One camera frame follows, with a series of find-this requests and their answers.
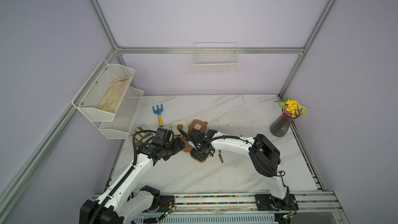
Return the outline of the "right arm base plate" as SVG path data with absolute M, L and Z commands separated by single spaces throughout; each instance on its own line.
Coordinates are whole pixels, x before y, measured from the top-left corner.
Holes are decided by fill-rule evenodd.
M 271 194 L 255 195 L 258 211 L 297 211 L 299 209 L 296 198 L 288 193 L 284 199 L 279 199 Z

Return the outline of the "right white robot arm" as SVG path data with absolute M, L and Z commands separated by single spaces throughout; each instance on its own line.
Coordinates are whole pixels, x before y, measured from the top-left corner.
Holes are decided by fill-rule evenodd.
M 191 157 L 199 162 L 205 162 L 209 156 L 219 150 L 226 150 L 248 156 L 256 171 L 271 179 L 269 191 L 273 201 L 286 201 L 289 196 L 289 188 L 285 185 L 284 172 L 279 171 L 280 151 L 263 134 L 255 137 L 242 138 L 239 136 L 226 135 L 216 130 L 208 130 L 203 133 L 197 129 L 189 133 L 178 130 L 187 143 L 193 148 Z

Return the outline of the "brown case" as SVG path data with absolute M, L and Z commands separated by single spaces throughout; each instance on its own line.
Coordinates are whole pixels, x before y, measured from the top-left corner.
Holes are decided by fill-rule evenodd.
M 185 148 L 182 151 L 188 153 L 191 156 L 191 158 L 193 158 L 194 160 L 200 163 L 204 163 L 207 160 L 207 158 L 210 156 L 209 153 L 201 153 L 198 150 L 196 150 L 192 145 L 189 144 L 186 137 L 181 136 L 181 140 L 184 142 L 185 145 Z
M 191 124 L 189 125 L 188 129 L 189 129 L 189 132 L 192 131 L 192 130 L 198 130 L 198 131 L 200 131 L 202 133 L 205 133 L 206 130 L 207 130 L 207 125 L 208 125 L 207 122 L 195 119 L 195 120 L 193 120 L 191 122 Z

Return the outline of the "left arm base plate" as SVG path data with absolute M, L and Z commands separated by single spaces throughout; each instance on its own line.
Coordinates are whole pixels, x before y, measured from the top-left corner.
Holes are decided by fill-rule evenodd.
M 155 199 L 155 205 L 150 209 L 145 210 L 145 213 L 166 212 L 170 206 L 175 204 L 175 196 L 164 195 Z

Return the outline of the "cream nail clipper case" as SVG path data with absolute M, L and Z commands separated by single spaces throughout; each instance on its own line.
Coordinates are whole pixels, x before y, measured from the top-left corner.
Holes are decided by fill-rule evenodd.
M 183 132 L 188 133 L 189 132 L 189 126 L 188 122 L 186 120 L 177 120 L 172 122 L 171 124 L 172 131 L 175 136 L 180 136 L 181 132 L 180 130 L 183 130 Z

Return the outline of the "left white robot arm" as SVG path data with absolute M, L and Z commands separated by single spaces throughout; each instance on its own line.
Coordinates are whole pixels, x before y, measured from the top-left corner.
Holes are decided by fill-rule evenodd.
M 153 133 L 147 142 L 136 146 L 135 136 Z M 80 209 L 80 224 L 129 224 L 144 211 L 155 212 L 161 205 L 160 190 L 144 186 L 137 194 L 134 189 L 142 177 L 159 160 L 168 160 L 185 149 L 185 144 L 172 130 L 138 131 L 132 136 L 134 157 L 129 167 L 95 201 L 87 200 Z

